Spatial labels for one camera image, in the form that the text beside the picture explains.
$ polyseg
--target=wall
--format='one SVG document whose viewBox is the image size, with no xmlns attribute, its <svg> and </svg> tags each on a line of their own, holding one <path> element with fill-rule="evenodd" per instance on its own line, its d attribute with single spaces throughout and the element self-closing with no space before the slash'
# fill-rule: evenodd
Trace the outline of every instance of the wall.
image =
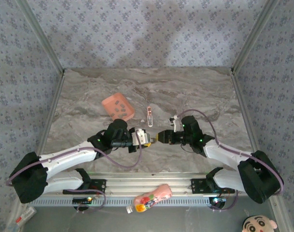
<svg viewBox="0 0 294 232">
<path fill-rule="evenodd" d="M 16 197 L 5 179 L 38 144 L 58 80 L 15 1 L 0 0 L 0 231 Z"/>
<path fill-rule="evenodd" d="M 265 0 L 29 0 L 75 67 L 231 67 Z"/>
<path fill-rule="evenodd" d="M 285 181 L 294 224 L 294 0 L 280 1 L 238 78 L 261 149 Z"/>
</svg>

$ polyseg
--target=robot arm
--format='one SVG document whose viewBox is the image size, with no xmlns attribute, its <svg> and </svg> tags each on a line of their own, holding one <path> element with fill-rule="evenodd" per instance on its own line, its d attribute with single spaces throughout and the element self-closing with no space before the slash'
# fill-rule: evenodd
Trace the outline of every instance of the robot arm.
<svg viewBox="0 0 294 232">
<path fill-rule="evenodd" d="M 145 130 L 131 128 L 116 119 L 107 130 L 102 130 L 87 141 L 52 154 L 37 156 L 26 154 L 10 175 L 21 203 L 31 202 L 44 193 L 64 189 L 87 189 L 90 178 L 83 169 L 62 172 L 77 164 L 93 161 L 108 155 L 113 148 L 127 147 L 129 153 L 136 152 L 153 142 Z"/>
<path fill-rule="evenodd" d="M 176 125 L 176 118 L 170 119 L 172 125 Z M 264 152 L 250 153 L 218 143 L 216 138 L 203 134 L 193 116 L 186 116 L 181 122 L 183 131 L 164 130 L 158 134 L 158 140 L 171 145 L 189 144 L 194 152 L 219 160 L 235 170 L 212 170 L 206 176 L 211 191 L 236 189 L 246 192 L 255 202 L 263 203 L 283 184 L 283 179 Z"/>
</svg>

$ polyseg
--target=gray marble surface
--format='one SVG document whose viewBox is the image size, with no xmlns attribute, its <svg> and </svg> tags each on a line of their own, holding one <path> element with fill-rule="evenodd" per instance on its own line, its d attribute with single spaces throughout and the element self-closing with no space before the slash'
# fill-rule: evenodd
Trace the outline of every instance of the gray marble surface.
<svg viewBox="0 0 294 232">
<path fill-rule="evenodd" d="M 221 142 L 251 150 L 241 109 L 228 69 L 81 69 L 66 70 L 65 81 L 51 125 L 44 154 L 75 146 L 106 129 L 112 122 L 101 101 L 121 92 L 135 109 L 128 128 L 146 129 L 152 136 L 172 129 L 168 119 L 186 109 L 199 109 L 212 120 Z M 154 126 L 146 124 L 147 106 L 153 109 Z M 206 120 L 193 112 L 201 129 L 212 135 Z M 110 157 L 123 165 L 136 162 L 139 153 L 118 149 Z M 143 150 L 141 163 L 125 170 L 106 158 L 78 165 L 89 172 L 201 172 L 221 163 L 179 145 L 159 142 Z"/>
</svg>

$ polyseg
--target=pink plastic basket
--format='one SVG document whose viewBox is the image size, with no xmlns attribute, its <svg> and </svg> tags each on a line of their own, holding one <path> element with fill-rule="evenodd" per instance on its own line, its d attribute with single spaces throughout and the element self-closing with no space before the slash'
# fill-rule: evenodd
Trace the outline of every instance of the pink plastic basket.
<svg viewBox="0 0 294 232">
<path fill-rule="evenodd" d="M 106 112 L 113 120 L 120 118 L 124 121 L 134 117 L 135 110 L 121 93 L 115 93 L 102 101 Z"/>
</svg>

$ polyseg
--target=cartoon doll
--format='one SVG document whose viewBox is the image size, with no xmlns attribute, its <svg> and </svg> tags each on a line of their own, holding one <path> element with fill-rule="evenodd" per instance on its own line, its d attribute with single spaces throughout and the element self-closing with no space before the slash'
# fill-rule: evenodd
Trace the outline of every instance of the cartoon doll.
<svg viewBox="0 0 294 232">
<path fill-rule="evenodd" d="M 278 226 L 263 215 L 247 217 L 242 223 L 242 232 L 273 232 Z"/>
</svg>

